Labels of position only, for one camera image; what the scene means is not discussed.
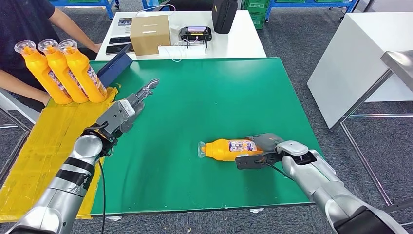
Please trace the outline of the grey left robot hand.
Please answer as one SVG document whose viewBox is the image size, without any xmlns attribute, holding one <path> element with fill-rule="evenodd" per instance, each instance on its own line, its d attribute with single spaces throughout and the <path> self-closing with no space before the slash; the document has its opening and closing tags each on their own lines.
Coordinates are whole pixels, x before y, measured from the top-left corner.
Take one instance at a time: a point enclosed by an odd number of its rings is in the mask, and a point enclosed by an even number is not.
<svg viewBox="0 0 413 234">
<path fill-rule="evenodd" d="M 123 120 L 123 123 L 120 125 L 120 131 L 122 133 L 128 132 L 134 121 L 137 119 L 139 114 L 145 107 L 143 100 L 153 94 L 152 89 L 154 89 L 159 84 L 159 79 L 152 79 L 147 84 L 142 86 L 142 88 L 137 91 L 137 93 L 132 93 L 127 96 L 125 99 L 121 100 L 120 103 L 126 110 L 128 114 L 128 119 Z"/>
</svg>

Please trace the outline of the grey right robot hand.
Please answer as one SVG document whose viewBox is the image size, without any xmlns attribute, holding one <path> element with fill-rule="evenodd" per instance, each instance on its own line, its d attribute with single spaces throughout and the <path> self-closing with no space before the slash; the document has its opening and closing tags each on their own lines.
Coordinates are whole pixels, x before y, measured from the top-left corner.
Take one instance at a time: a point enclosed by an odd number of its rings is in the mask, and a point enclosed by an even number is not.
<svg viewBox="0 0 413 234">
<path fill-rule="evenodd" d="M 260 148 L 263 152 L 276 152 L 278 144 L 284 142 L 284 140 L 274 133 L 262 133 L 252 136 L 246 136 L 246 139 L 255 143 L 257 148 Z"/>
</svg>

